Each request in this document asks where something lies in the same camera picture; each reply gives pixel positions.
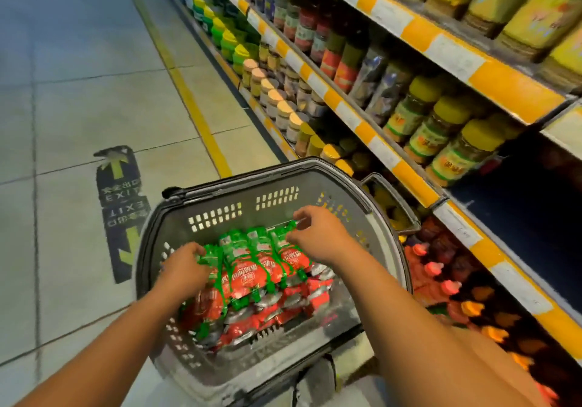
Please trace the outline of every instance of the person's left arm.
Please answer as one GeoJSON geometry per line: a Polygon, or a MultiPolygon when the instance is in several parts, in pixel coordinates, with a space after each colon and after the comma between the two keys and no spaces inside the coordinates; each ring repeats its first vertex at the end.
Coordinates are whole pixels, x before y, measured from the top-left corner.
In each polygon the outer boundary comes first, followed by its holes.
{"type": "Polygon", "coordinates": [[[196,243],[174,252],[148,294],[15,407],[121,405],[168,319],[207,282],[195,254],[204,254],[196,243]]]}

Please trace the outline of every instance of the hand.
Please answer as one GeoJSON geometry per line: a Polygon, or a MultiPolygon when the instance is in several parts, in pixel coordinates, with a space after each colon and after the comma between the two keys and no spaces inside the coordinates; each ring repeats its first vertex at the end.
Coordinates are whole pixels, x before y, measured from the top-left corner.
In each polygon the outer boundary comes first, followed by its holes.
{"type": "Polygon", "coordinates": [[[208,281],[211,267],[198,264],[196,254],[206,254],[206,250],[198,243],[191,242],[177,249],[164,262],[154,289],[159,289],[176,303],[198,294],[208,281]]]}
{"type": "Polygon", "coordinates": [[[286,240],[317,262],[333,267],[346,252],[361,249],[340,219],[325,208],[304,206],[293,213],[293,219],[298,220],[297,229],[288,233],[286,240]]]}

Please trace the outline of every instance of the black floor sticker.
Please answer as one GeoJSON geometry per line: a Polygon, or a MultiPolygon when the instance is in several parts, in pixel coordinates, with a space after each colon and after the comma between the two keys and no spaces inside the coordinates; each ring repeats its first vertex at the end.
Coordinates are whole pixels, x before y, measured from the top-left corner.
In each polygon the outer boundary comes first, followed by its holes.
{"type": "Polygon", "coordinates": [[[149,202],[142,195],[140,170],[130,147],[106,148],[94,156],[105,158],[97,168],[95,179],[113,278],[121,283],[132,276],[133,259],[149,214],[149,202]]]}

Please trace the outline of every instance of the shopping basket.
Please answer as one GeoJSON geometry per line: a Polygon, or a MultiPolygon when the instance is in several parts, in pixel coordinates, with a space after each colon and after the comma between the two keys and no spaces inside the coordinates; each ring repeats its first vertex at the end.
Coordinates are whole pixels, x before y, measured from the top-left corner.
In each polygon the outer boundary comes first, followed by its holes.
{"type": "MultiPolygon", "coordinates": [[[[411,209],[382,176],[374,174],[367,181],[388,188],[410,217],[412,232],[418,230],[411,209]]],[[[179,246],[190,241],[216,243],[231,229],[278,225],[304,205],[324,206],[337,215],[404,288],[412,289],[397,233],[385,214],[358,182],[320,158],[192,188],[169,188],[163,196],[142,231],[133,271],[138,298],[152,288],[160,263],[179,246]]],[[[234,351],[211,353],[197,347],[171,318],[151,359],[201,405],[248,405],[362,331],[353,300],[340,281],[330,290],[329,306],[299,324],[289,324],[259,332],[234,351]]]]}

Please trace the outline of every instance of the yellow arrow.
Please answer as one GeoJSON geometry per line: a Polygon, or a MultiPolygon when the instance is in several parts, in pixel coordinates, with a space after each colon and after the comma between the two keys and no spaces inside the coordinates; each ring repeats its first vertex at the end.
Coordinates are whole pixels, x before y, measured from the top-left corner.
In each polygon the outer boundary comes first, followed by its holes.
{"type": "Polygon", "coordinates": [[[127,241],[129,242],[129,252],[118,249],[119,258],[123,263],[133,264],[135,253],[137,252],[137,248],[140,244],[140,235],[137,232],[137,226],[127,228],[125,230],[125,235],[127,237],[127,241]]]}
{"type": "Polygon", "coordinates": [[[107,159],[101,164],[101,169],[107,168],[111,165],[111,172],[113,179],[120,179],[123,177],[123,170],[121,169],[121,162],[129,163],[127,156],[119,153],[109,153],[107,159]]]}

